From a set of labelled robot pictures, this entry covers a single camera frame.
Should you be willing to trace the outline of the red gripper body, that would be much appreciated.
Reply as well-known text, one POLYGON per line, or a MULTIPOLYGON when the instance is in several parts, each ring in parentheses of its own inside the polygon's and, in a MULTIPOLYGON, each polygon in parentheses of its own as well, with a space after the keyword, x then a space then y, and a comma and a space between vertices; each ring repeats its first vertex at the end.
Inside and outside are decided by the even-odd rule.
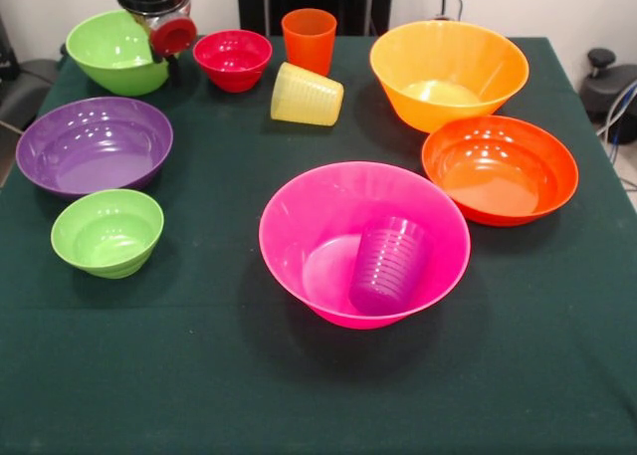
POLYGON ((196 39, 196 26, 189 17, 165 16, 149 23, 149 43, 159 56, 187 50, 196 39))

